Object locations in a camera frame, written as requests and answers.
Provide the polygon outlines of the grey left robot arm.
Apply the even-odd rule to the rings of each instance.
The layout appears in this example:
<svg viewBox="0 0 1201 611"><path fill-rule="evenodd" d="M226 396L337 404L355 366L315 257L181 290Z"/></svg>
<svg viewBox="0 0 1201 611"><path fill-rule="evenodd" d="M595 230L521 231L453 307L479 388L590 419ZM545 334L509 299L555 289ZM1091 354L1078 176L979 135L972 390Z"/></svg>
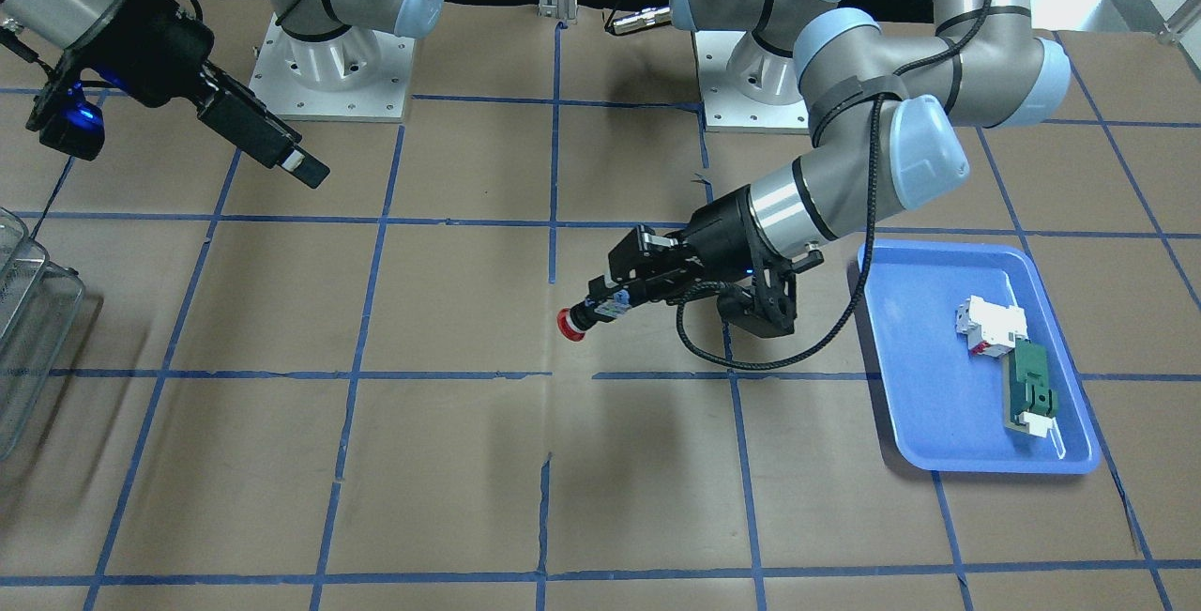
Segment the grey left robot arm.
<svg viewBox="0 0 1201 611"><path fill-rule="evenodd" d="M890 37L844 0L669 0L687 29L745 30L791 62L811 152L700 206L681 230L638 226L573 315L609 323L645 302L715 295L742 319L795 309L797 274L825 242L964 182L956 125L1033 125L1069 80L1030 0L932 0L930 37Z"/></svg>

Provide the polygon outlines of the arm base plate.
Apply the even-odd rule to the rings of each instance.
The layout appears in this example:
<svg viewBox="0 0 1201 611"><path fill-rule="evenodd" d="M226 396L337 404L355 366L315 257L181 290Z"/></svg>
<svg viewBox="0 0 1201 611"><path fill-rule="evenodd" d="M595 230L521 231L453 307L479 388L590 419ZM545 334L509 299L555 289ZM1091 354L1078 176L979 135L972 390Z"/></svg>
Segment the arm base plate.
<svg viewBox="0 0 1201 611"><path fill-rule="evenodd" d="M695 31L705 128L728 133L808 133L808 110L789 56L748 31Z"/></svg>
<svg viewBox="0 0 1201 611"><path fill-rule="evenodd" d="M417 46L360 26L306 42L269 20L250 89L288 122L404 122Z"/></svg>

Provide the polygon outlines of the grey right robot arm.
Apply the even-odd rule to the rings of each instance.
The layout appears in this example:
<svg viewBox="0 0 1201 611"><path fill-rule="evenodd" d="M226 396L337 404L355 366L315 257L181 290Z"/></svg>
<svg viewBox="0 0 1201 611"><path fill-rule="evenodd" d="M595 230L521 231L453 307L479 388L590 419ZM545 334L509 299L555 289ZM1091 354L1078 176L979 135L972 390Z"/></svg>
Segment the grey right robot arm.
<svg viewBox="0 0 1201 611"><path fill-rule="evenodd" d="M312 92L343 92L381 71L380 35L425 38L446 0L269 0L283 34L283 65ZM250 158L286 170L310 188L327 167L301 145L295 128L211 62L215 37L201 12L175 0L2 0L2 11L59 48L44 65L26 130L42 145L92 160L106 140L102 110L86 101L83 73L98 74L155 108L192 102L201 122Z"/></svg>

